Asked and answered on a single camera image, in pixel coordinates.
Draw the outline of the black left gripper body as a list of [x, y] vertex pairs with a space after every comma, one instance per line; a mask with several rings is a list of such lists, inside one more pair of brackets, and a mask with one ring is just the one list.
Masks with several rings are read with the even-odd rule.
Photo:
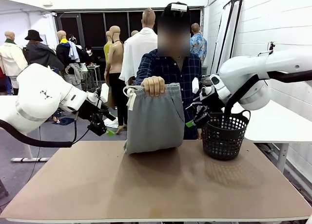
[[84, 120], [92, 121], [93, 115], [98, 115], [98, 117], [102, 120], [103, 114], [100, 113], [100, 110], [105, 109], [105, 105], [100, 101], [96, 106], [89, 101], [84, 101], [81, 107], [78, 110], [78, 117]]

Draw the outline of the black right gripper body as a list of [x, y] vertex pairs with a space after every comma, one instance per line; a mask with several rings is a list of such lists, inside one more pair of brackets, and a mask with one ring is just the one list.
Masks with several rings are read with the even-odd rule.
[[194, 96], [195, 110], [199, 112], [202, 107], [208, 112], [222, 112], [225, 104], [220, 100], [213, 86], [202, 86]]

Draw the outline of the person's right hand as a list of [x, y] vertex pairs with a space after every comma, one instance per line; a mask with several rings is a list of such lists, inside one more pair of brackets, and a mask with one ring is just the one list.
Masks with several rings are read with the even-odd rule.
[[141, 86], [150, 96], [159, 96], [161, 93], [165, 92], [165, 81], [159, 76], [145, 78], [142, 81]]

